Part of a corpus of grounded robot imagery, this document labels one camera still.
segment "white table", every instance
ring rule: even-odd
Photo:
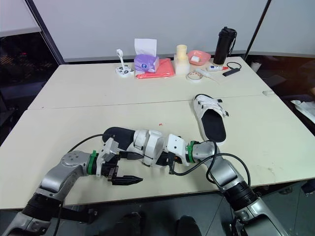
[[[191,101],[95,106],[70,109],[27,110],[0,147],[0,208],[21,208],[43,176],[76,143],[109,127],[156,129],[185,140],[201,141]],[[247,164],[252,185],[314,178],[315,137],[276,95],[223,99],[230,116],[224,118],[227,140],[222,152],[233,153]],[[92,152],[101,138],[78,150]],[[240,163],[231,162],[246,179]],[[184,169],[176,165],[176,170]],[[119,175],[144,178],[130,186],[112,186],[105,178],[79,178],[65,204],[85,204],[216,190],[205,178],[205,167],[184,177],[143,166],[139,161],[119,162]]]
[[[214,80],[203,78],[200,83],[189,82],[185,76],[121,78],[115,73],[118,63],[61,65],[29,109],[184,101],[192,100],[199,93],[214,98],[253,96],[270,90],[240,57],[227,58],[226,62],[229,61],[240,63],[241,72],[228,77],[222,71],[212,72]]]

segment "tape roll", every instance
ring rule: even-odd
[[[198,83],[201,81],[201,78],[202,78],[202,74],[200,74],[199,72],[196,72],[196,71],[192,71],[192,72],[189,72],[187,75],[186,75],[186,79],[193,82],[193,83]]]

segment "black water bottle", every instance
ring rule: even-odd
[[[234,29],[224,27],[219,33],[219,40],[213,63],[222,65],[228,55],[233,51],[237,32]]]

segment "green ring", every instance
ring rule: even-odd
[[[91,158],[88,164],[88,174],[92,175],[92,166],[93,166],[94,159],[96,157],[96,150],[93,150],[93,153],[90,155],[90,157]]]

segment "white paper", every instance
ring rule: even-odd
[[[157,56],[157,40],[150,38],[135,38],[134,49],[136,54],[146,54],[153,57]]]

